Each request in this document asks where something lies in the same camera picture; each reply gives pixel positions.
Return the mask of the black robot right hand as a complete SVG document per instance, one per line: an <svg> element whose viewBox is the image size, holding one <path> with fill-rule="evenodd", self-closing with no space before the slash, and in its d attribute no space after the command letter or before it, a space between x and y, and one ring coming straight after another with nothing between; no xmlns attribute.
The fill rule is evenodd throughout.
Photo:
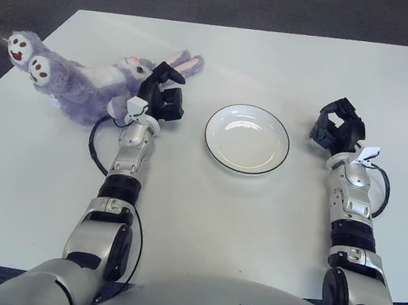
<svg viewBox="0 0 408 305"><path fill-rule="evenodd" d="M310 139L332 155L355 152L357 142L365 139L365 125L347 98L325 105L310 131Z"/></svg>

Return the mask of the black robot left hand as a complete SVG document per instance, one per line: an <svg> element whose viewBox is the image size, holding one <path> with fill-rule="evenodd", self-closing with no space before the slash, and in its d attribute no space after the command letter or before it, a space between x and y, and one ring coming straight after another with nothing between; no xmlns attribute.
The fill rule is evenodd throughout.
<svg viewBox="0 0 408 305"><path fill-rule="evenodd" d="M162 90L161 84L173 81L176 84L186 83L185 78L168 63L162 62L153 69L152 73L142 82L137 97L148 104L147 115L156 120L175 121L183 117L184 109L182 90L172 87Z"/></svg>

